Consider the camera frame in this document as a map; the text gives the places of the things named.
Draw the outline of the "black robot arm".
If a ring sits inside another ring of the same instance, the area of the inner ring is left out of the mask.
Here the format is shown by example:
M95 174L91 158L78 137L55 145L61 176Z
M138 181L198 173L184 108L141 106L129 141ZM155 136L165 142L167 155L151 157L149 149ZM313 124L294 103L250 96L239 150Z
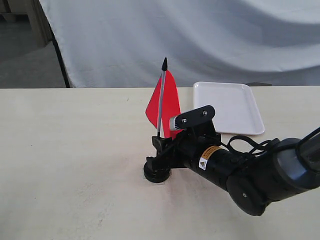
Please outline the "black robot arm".
M252 146L239 152L221 141L212 122L188 127L176 138L153 137L155 157L143 167L152 183L168 179L172 169L188 168L229 193L245 213L260 216L266 207L320 185L320 131L306 137L277 138L257 143L235 136Z

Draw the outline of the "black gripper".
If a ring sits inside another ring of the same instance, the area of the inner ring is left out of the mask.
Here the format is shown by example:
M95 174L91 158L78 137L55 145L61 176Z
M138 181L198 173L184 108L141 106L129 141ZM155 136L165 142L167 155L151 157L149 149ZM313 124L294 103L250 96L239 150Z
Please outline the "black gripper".
M211 120L196 123L181 130L168 130L163 138L152 136L151 142L157 153L168 145L166 156L146 157L148 173L170 172L171 169L217 169L222 162L221 134Z

